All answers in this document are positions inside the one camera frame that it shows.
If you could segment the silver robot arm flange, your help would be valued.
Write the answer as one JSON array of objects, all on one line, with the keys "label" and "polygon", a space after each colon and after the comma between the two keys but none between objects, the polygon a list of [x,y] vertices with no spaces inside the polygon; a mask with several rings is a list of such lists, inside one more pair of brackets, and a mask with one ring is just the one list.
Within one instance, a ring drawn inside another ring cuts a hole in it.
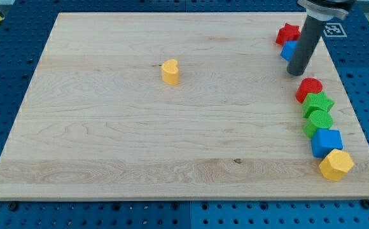
[{"label": "silver robot arm flange", "polygon": [[353,9],[356,0],[298,0],[297,4],[304,7],[308,16],[320,21],[332,18],[345,20]]}]

